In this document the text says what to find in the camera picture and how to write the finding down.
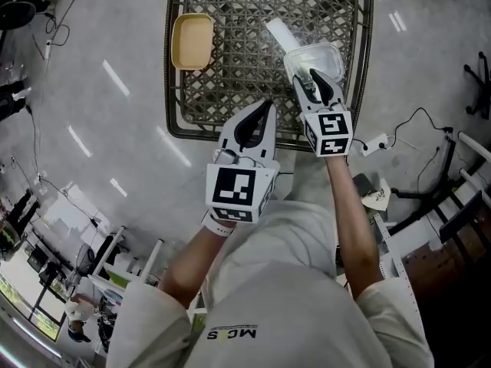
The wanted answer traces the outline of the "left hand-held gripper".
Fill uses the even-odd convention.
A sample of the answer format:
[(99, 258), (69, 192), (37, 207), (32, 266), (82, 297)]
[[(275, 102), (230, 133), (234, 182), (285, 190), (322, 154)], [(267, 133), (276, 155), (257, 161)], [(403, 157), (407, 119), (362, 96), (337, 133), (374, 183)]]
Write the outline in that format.
[(259, 100), (223, 125), (206, 170), (206, 207), (218, 220), (256, 224), (275, 188), (276, 107)]

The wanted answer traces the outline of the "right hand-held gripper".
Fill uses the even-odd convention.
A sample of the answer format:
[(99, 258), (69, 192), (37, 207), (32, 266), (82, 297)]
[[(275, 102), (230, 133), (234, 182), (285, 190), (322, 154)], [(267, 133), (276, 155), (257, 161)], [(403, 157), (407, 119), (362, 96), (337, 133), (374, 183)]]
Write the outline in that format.
[[(340, 86), (326, 73), (311, 68), (310, 75), (326, 107), (344, 104)], [(353, 141), (351, 113), (348, 110), (321, 111), (316, 100), (298, 75), (293, 76), (293, 88), (304, 115), (305, 137), (316, 156), (346, 156)]]

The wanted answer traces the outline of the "person's left forearm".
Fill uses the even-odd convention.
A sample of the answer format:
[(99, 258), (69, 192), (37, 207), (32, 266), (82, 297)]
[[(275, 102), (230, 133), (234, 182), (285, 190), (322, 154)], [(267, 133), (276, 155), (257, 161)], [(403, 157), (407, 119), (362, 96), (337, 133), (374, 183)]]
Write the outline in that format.
[(225, 242), (226, 237), (202, 227), (171, 260), (158, 288), (187, 309)]

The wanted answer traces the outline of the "person's right forearm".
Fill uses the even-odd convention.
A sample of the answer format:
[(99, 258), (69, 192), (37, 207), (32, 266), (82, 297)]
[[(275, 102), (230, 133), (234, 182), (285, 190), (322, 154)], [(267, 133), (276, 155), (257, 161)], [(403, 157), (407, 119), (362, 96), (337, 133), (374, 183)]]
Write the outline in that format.
[(354, 299), (383, 279), (377, 242), (343, 156), (325, 159), (331, 182), (341, 259)]

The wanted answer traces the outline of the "yellow rectangular dish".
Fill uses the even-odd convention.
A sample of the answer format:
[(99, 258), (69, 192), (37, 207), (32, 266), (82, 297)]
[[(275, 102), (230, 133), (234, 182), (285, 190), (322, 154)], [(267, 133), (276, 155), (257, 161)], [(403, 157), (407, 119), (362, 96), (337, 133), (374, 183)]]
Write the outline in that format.
[(171, 61), (181, 71), (205, 68), (213, 49), (213, 20), (203, 13), (185, 13), (177, 17), (171, 37)]

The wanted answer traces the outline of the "dark wicker table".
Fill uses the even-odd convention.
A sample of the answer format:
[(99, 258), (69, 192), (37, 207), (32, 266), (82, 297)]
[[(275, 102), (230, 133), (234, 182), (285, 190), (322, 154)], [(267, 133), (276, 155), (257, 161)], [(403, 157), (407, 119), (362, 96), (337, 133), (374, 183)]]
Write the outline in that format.
[[(173, 25), (189, 13), (206, 14), (213, 22), (210, 62), (195, 71), (175, 67), (171, 59)], [(329, 41), (339, 49), (345, 103), (358, 119), (374, 0), (167, 0), (163, 88), (166, 125), (174, 137), (217, 141), (235, 112), (266, 98), (277, 108), (277, 147), (308, 150), (284, 52), (266, 27), (275, 18), (302, 45)]]

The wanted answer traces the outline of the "white wristband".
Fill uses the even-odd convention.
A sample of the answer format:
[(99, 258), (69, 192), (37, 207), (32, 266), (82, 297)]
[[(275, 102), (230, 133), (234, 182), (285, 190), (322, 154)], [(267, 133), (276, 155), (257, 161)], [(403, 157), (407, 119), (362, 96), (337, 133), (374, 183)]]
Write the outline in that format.
[(210, 212), (207, 212), (203, 220), (201, 221), (201, 225), (204, 228), (207, 228), (213, 234), (218, 235), (223, 238), (228, 238), (234, 231), (235, 227), (224, 226), (218, 223), (211, 215)]

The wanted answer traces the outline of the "white paper bag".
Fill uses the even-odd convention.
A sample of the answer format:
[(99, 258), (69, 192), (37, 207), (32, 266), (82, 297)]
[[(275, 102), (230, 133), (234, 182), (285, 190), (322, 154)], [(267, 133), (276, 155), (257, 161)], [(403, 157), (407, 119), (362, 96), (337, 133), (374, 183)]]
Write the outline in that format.
[(387, 210), (390, 201), (391, 189), (386, 179), (380, 179), (380, 189), (376, 192), (370, 193), (361, 199), (363, 205), (369, 209), (373, 209), (379, 212)]

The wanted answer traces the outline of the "white desk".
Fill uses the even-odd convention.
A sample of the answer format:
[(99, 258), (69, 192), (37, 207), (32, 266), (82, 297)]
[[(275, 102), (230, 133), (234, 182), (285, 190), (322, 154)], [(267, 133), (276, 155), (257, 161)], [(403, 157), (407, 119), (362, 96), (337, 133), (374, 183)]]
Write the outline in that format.
[[(475, 141), (473, 138), (465, 134), (463, 131), (458, 132), (458, 139), (467, 145), (474, 152), (478, 153), (485, 161), (491, 165), (491, 152), (487, 150), (483, 145)], [(460, 169), (460, 175), (471, 184), (476, 191), (486, 191), (486, 187), (480, 183), (479, 179), (475, 179), (472, 174), (469, 174), (466, 170)]]

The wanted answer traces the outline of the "black office chair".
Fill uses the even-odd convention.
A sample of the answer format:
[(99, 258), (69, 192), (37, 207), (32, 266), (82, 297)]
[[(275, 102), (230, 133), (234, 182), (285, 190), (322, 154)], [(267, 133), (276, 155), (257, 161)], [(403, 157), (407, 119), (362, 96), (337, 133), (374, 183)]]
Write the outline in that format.
[(474, 72), (468, 64), (463, 66), (464, 71), (470, 74), (479, 86), (479, 95), (475, 104), (473, 106), (466, 106), (465, 111), (469, 115), (475, 115), (477, 112), (480, 112), (484, 120), (489, 120), (491, 118), (491, 70), (489, 69), (486, 55), (480, 51), (478, 56), (483, 62), (482, 77)]

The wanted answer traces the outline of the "person's white shirt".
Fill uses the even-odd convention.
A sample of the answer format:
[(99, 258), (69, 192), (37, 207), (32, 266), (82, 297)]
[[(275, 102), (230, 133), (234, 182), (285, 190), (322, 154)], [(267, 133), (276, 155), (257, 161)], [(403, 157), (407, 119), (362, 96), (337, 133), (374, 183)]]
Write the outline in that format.
[(127, 286), (106, 368), (434, 368), (400, 278), (352, 297), (335, 279), (331, 214), (272, 201), (240, 226), (210, 272), (194, 336), (185, 308), (147, 284)]

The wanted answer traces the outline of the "white perforated metal shelf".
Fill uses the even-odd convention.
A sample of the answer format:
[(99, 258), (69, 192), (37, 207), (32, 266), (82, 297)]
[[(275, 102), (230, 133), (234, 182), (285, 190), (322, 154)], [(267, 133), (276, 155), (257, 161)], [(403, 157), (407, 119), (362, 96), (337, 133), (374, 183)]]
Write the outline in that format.
[(402, 280), (404, 283), (404, 288), (409, 294), (409, 305), (411, 311), (410, 317), (417, 323), (418, 328), (424, 332), (423, 322), (420, 317), (419, 307), (417, 305), (417, 300), (415, 298), (410, 279), (407, 276), (400, 253), (397, 250), (397, 246), (395, 245), (395, 242), (392, 241), (392, 236), (387, 230), (387, 227), (379, 213), (374, 213), (371, 216), (371, 226), (379, 249), (379, 268), (382, 276), (384, 279), (400, 278)]

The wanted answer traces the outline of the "black round fan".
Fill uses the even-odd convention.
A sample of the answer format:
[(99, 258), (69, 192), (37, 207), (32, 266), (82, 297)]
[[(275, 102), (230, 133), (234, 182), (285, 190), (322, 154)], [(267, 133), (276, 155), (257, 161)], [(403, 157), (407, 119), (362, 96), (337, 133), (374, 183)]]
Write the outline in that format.
[(36, 7), (30, 2), (6, 2), (0, 6), (0, 30), (21, 28), (27, 25), (35, 14)]

